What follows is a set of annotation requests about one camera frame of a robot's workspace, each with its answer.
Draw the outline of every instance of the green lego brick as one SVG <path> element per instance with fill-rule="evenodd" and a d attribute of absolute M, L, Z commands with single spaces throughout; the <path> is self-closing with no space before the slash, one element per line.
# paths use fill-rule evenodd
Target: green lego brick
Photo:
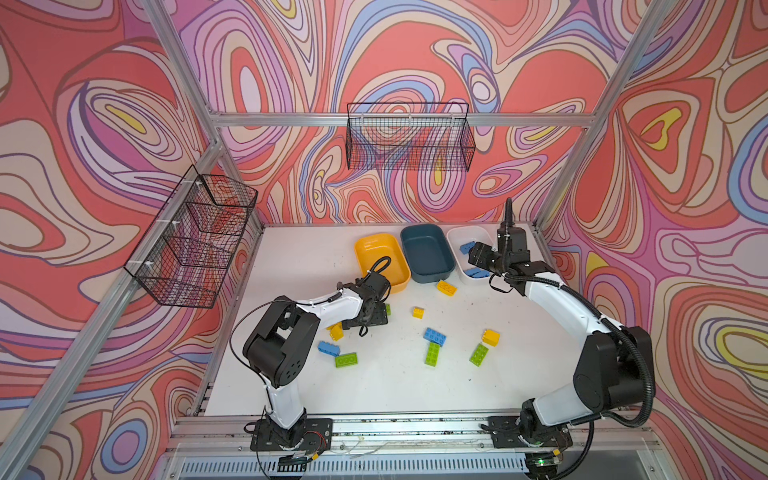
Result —
<path fill-rule="evenodd" d="M 357 353 L 345 353 L 336 357 L 336 368 L 350 365 L 357 365 Z"/>
<path fill-rule="evenodd" d="M 426 363 L 429 366 L 437 366 L 437 355 L 440 353 L 440 345 L 437 343 L 429 343 L 429 350 L 427 350 L 427 360 L 425 360 L 424 363 Z"/>
<path fill-rule="evenodd" d="M 474 363 L 477 366 L 480 366 L 482 364 L 482 360 L 485 358 L 485 355 L 488 353 L 488 347 L 483 345 L 482 343 L 478 344 L 478 348 L 475 349 L 475 352 L 472 354 L 472 357 L 470 357 L 469 361 Z"/>

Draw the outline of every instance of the vent grille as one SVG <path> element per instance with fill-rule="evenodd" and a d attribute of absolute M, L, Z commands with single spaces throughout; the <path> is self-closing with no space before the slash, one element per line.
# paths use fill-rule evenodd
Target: vent grille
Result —
<path fill-rule="evenodd" d="M 295 476 L 295 472 L 280 472 L 276 458 L 262 458 L 261 465 L 270 476 Z M 527 472 L 525 453 L 459 453 L 369 455 L 350 458 L 349 455 L 322 455 L 306 466 L 304 476 L 396 475 L 452 473 L 520 473 Z M 182 478 L 250 477 L 260 474 L 256 457 L 249 458 L 186 458 L 181 468 Z"/>

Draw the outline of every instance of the dark teal plastic bin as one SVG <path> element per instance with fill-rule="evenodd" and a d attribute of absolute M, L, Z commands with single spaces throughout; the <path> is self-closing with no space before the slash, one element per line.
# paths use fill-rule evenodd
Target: dark teal plastic bin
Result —
<path fill-rule="evenodd" d="M 412 225 L 400 232 L 402 252 L 418 283 L 445 280 L 456 267 L 442 229 L 433 223 Z"/>

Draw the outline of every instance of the wire mesh basket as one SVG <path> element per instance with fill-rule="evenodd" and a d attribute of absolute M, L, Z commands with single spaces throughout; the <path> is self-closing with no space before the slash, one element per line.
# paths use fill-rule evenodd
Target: wire mesh basket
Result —
<path fill-rule="evenodd" d="M 224 175 L 197 175 L 135 273 L 157 303 L 213 308 L 258 193 Z"/>
<path fill-rule="evenodd" d="M 475 137 L 466 102 L 347 104 L 350 170 L 468 171 Z"/>

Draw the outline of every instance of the aluminum frame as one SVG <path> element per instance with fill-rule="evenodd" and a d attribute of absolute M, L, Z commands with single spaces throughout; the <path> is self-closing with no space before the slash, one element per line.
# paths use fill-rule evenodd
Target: aluminum frame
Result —
<path fill-rule="evenodd" d="M 635 30 L 634 35 L 632 35 L 629 41 L 627 49 L 619 59 L 616 71 L 608 80 L 598 100 L 598 106 L 595 108 L 596 118 L 594 123 L 583 131 L 578 140 L 576 140 L 571 154 L 568 155 L 563 167 L 554 179 L 554 183 L 549 188 L 544 201 L 541 203 L 541 207 L 534 215 L 534 225 L 541 225 L 541 222 L 552 214 L 552 211 L 559 205 L 562 196 L 573 184 L 577 170 L 586 161 L 593 144 L 598 139 L 603 126 L 608 120 L 608 116 L 611 114 L 611 109 L 616 105 L 624 87 L 627 86 L 635 68 L 640 63 L 661 26 L 661 22 L 671 10 L 672 5 L 677 3 L 677 1 L 653 0 L 648 5 L 643 18 L 640 19 L 640 23 L 637 25 L 637 30 Z"/>
<path fill-rule="evenodd" d="M 197 81 L 197 77 L 192 70 L 192 65 L 181 43 L 178 31 L 176 31 L 173 20 L 171 20 L 162 0 L 143 0 L 143 2 L 150 24 L 157 34 L 160 45 L 168 54 L 170 66 L 179 77 L 184 87 L 184 93 L 190 99 L 192 109 L 197 116 L 197 120 L 200 122 L 200 126 L 205 130 L 210 142 L 223 144 L 221 134 L 216 126 L 214 126 L 210 117 L 210 104 L 200 88 L 200 82 Z M 232 158 L 229 148 L 226 149 L 223 159 L 224 162 L 221 167 L 227 173 L 227 176 L 242 180 L 243 177 Z"/>
<path fill-rule="evenodd" d="M 637 63 L 645 52 L 647 46 L 650 44 L 650 40 L 653 38 L 653 35 L 655 35 L 661 21 L 664 19 L 665 13 L 675 1 L 676 0 L 653 0 L 651 2 L 630 40 L 630 45 L 619 60 L 617 70 L 609 79 L 606 89 L 598 101 L 598 108 L 593 114 L 470 114 L 470 125 L 472 126 L 586 127 L 586 133 L 583 132 L 579 138 L 581 144 L 579 145 L 578 150 L 574 146 L 574 152 L 572 152 L 571 156 L 566 160 L 566 165 L 564 165 L 558 178 L 555 180 L 555 184 L 549 190 L 542 208 L 537 212 L 534 225 L 538 225 L 542 218 L 546 218 L 546 215 L 549 214 L 549 210 L 556 205 L 555 200 L 569 188 L 573 173 L 575 173 L 586 158 L 586 154 L 591 148 L 591 144 L 594 143 L 600 129 L 602 129 L 607 121 L 607 116 L 617 100 L 618 95 L 623 90 Z M 209 137 L 210 144 L 208 149 L 206 149 L 206 152 L 198 161 L 198 169 L 201 172 L 210 172 L 210 169 L 213 168 L 216 160 L 218 158 L 223 158 L 224 162 L 222 167 L 227 174 L 233 178 L 242 179 L 240 171 L 237 169 L 229 149 L 226 148 L 226 145 L 224 145 L 222 137 L 220 136 L 220 127 L 237 125 L 325 127 L 343 126 L 346 124 L 345 114 L 242 115 L 213 113 L 200 89 L 197 78 L 192 72 L 189 59 L 180 42 L 178 33 L 161 0 L 144 0 L 144 7 L 162 46 L 168 53 L 172 68 L 179 75 L 184 90 L 192 102 L 193 109 L 198 116 L 198 121 L 201 123 L 202 128 Z M 220 153 L 222 147 L 226 148 L 223 155 L 217 157 L 215 154 L 211 153 L 213 151 L 216 151 L 217 154 Z M 175 197 L 183 198 L 183 195 L 175 195 Z M 164 220 L 170 219 L 170 214 L 175 211 L 174 202 L 176 201 L 177 200 L 169 200 L 169 207 L 165 209 L 165 214 L 161 214 Z M 263 233 L 263 225 L 255 217 L 254 222 L 256 223 L 257 233 L 259 235 L 259 239 L 254 245 L 255 251 L 258 247 L 261 234 Z M 146 236 L 144 242 L 142 242 L 142 246 L 145 244 L 150 245 L 149 242 L 151 242 L 153 238 L 159 236 L 159 233 L 155 233 L 155 230 L 162 231 L 162 225 L 158 226 L 156 223 L 151 227 L 152 234 Z M 538 235 L 535 234 L 535 238 L 538 242 L 540 242 L 539 237 L 540 233 L 538 233 Z M 245 285 L 246 282 L 247 278 L 243 276 L 243 279 L 241 280 L 242 285 Z M 91 318 L 88 320 L 83 330 L 80 331 L 75 338 L 64 357 L 62 357 L 61 361 L 48 377 L 48 380 L 45 382 L 40 392 L 32 400 L 32 403 L 25 410 L 24 414 L 22 414 L 22 417 L 19 419 L 8 438 L 5 439 L 5 443 L 0 447 L 0 480 L 16 480 L 24 473 L 26 466 L 31 461 L 32 457 L 44 441 L 45 436 L 50 432 L 50 429 L 60 416 L 61 410 L 70 399 L 73 391 L 79 385 L 83 375 L 92 364 L 94 357 L 101 349 L 109 332 L 120 318 L 125 307 L 129 304 L 136 289 L 137 284 L 135 280 L 131 279 L 130 275 L 124 271 L 118 277 L 118 280 L 113 283 L 96 311 L 94 311 L 94 314 L 91 315 Z M 236 312 L 237 308 L 235 308 L 235 306 L 236 305 L 233 305 L 230 310 Z M 204 384 L 201 385 L 203 392 L 205 387 Z M 359 419 L 359 428 L 362 430 L 364 425 L 367 425 L 366 428 L 370 428 L 371 425 L 380 425 L 379 422 L 384 422 L 384 424 L 386 424 L 387 419 L 389 419 L 391 423 L 396 423 L 393 422 L 391 416 L 388 415 L 397 414 L 376 414 L 372 418 Z M 332 416 L 337 417 L 339 422 L 346 422 L 347 426 L 354 423 L 353 421 L 350 421 L 352 417 L 349 415 Z M 223 436 L 218 437 L 219 439 L 231 439 L 227 440 L 230 445 L 232 442 L 244 444 L 245 441 L 241 438 L 244 435 L 241 427 L 243 421 L 247 422 L 250 419 L 253 418 L 190 417 L 188 419 L 180 419 L 174 426 L 171 441 L 175 441 L 176 443 L 174 444 L 175 446 L 171 448 L 178 447 L 180 439 L 201 440 L 203 443 L 207 443 L 206 439 L 216 438 L 212 437 L 212 434 L 219 435 L 215 433 L 214 430 L 220 431 L 222 429 L 227 431 L 232 430 L 232 432 L 223 434 Z M 421 432 L 418 430 L 419 425 L 424 427 L 431 425 L 416 422 L 414 419 L 410 419 L 409 423 L 411 426 L 416 427 L 416 430 L 411 431 L 410 435 Z M 642 432 L 647 432 L 649 435 L 653 436 L 653 432 L 650 429 L 623 429 L 622 432 L 623 434 L 621 435 L 623 438 L 633 437 L 633 435 Z M 655 438 L 650 441 L 642 439 L 642 441 L 648 445 L 648 442 L 658 443 Z M 594 445 L 593 448 L 599 449 L 600 446 Z"/>
<path fill-rule="evenodd" d="M 232 334 L 235 319 L 240 311 L 240 304 L 243 302 L 243 291 L 250 279 L 250 274 L 253 271 L 253 262 L 256 260 L 256 253 L 259 250 L 259 245 L 264 237 L 263 229 L 260 229 L 256 223 L 253 223 L 251 227 L 254 229 L 257 238 L 256 241 L 253 242 L 253 246 L 248 253 L 248 262 L 246 263 L 246 270 L 243 272 L 243 277 L 240 279 L 240 283 L 235 289 L 235 301 L 227 310 L 227 314 L 224 316 L 221 326 L 219 327 L 219 332 L 227 333 L 227 335 L 219 335 L 219 338 L 216 339 L 216 345 L 214 346 L 214 351 L 211 353 L 210 362 L 205 369 L 203 378 L 200 380 L 200 388 L 197 390 L 197 394 L 195 395 L 192 404 L 194 409 L 193 416 L 197 416 L 200 413 L 200 408 L 203 406 L 203 401 L 205 400 L 205 393 L 210 388 L 210 385 L 213 385 L 213 379 L 216 378 L 216 375 L 219 372 L 221 360 L 229 346 L 229 339 Z"/>
<path fill-rule="evenodd" d="M 365 117 L 391 117 L 389 114 L 366 113 Z M 413 118 L 430 118 L 445 114 L 410 114 Z M 594 114 L 467 114 L 470 127 L 589 127 Z M 345 127 L 343 113 L 274 113 L 231 114 L 214 112 L 210 119 L 216 127 Z"/>
<path fill-rule="evenodd" d="M 210 144 L 200 156 L 198 165 L 210 169 L 220 154 L 221 145 Z M 129 261 L 142 261 L 160 239 L 166 222 L 170 221 L 184 201 L 197 173 L 190 169 L 187 176 L 171 194 Z M 0 446 L 1 480 L 15 480 L 24 474 L 138 289 L 138 282 L 125 269 L 121 269 L 104 299 Z"/>
<path fill-rule="evenodd" d="M 333 419 L 332 453 L 349 453 L 355 449 L 377 449 L 377 452 L 480 452 L 493 450 L 488 432 L 480 424 L 492 415 L 518 415 L 518 409 L 478 410 L 471 412 L 313 414 L 310 417 Z M 628 416 L 635 411 L 626 411 Z M 260 415 L 198 416 L 179 419 L 170 436 L 168 451 L 190 447 L 206 450 L 223 447 L 224 451 L 247 449 L 251 434 L 243 425 L 259 420 Z M 610 419 L 595 422 L 601 438 L 592 444 L 596 450 L 657 450 L 661 444 L 650 427 L 627 429 Z M 587 439 L 586 425 L 570 428 L 574 446 Z M 552 448 L 509 449 L 516 452 L 542 452 Z"/>

